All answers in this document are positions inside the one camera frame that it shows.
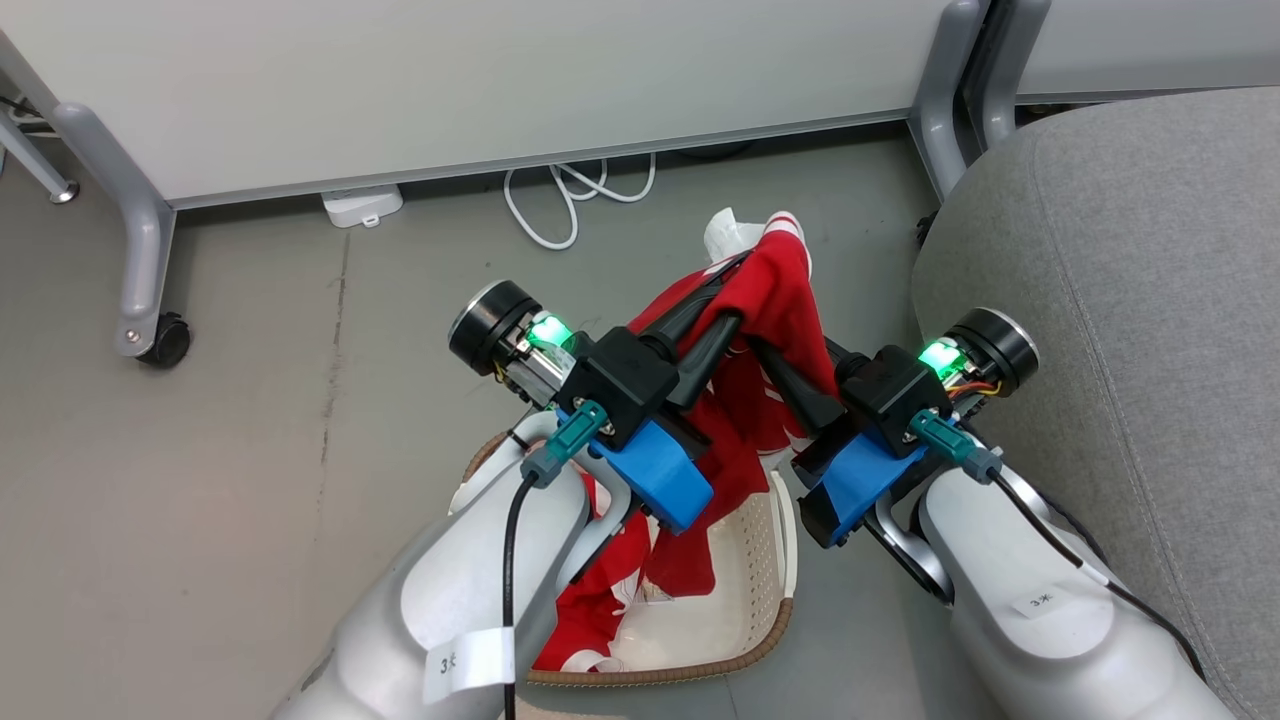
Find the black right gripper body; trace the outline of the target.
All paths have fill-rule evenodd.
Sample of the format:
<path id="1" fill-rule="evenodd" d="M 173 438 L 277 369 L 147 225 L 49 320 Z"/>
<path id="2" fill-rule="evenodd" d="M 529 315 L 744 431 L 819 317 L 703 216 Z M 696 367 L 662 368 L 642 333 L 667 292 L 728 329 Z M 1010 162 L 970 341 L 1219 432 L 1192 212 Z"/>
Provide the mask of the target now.
<path id="1" fill-rule="evenodd" d="M 1029 332 L 1001 311 L 974 307 L 919 351 L 887 345 L 838 379 L 841 401 L 858 427 L 892 456 L 922 442 L 911 419 L 931 411 L 945 419 L 974 416 L 991 398 L 1006 398 L 1039 369 Z"/>

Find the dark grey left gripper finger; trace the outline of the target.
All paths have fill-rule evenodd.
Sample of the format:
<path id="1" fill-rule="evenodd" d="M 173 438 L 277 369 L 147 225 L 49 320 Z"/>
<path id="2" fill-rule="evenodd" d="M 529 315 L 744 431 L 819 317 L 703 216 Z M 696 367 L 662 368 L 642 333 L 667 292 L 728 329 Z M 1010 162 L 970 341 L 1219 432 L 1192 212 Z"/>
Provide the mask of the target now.
<path id="1" fill-rule="evenodd" d="M 703 314 L 749 258 L 749 254 L 739 254 L 712 268 L 710 273 L 704 273 L 700 284 L 657 319 L 635 331 L 635 336 L 657 351 L 678 351 L 680 343 L 694 336 L 695 325 Z M 686 351 L 726 351 L 741 324 L 742 314 L 739 310 L 722 309 L 713 314 L 708 327 L 686 347 Z"/>
<path id="2" fill-rule="evenodd" d="M 739 313 L 721 313 L 696 338 L 678 361 L 678 383 L 668 393 L 668 402 L 672 406 L 676 409 L 695 406 L 741 324 L 742 316 Z"/>

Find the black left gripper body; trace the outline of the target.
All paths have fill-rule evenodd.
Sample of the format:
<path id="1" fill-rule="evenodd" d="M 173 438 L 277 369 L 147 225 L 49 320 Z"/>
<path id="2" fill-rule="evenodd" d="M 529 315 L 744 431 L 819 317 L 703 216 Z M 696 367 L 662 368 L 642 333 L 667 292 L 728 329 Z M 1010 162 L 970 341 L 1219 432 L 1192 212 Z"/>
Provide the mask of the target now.
<path id="1" fill-rule="evenodd" d="M 575 413 L 598 404 L 598 436 L 621 450 L 677 387 L 677 338 L 664 328 L 626 325 L 599 338 L 571 331 L 512 281 L 476 293 L 453 320 L 449 350 L 472 372 L 492 375 L 536 410 Z"/>

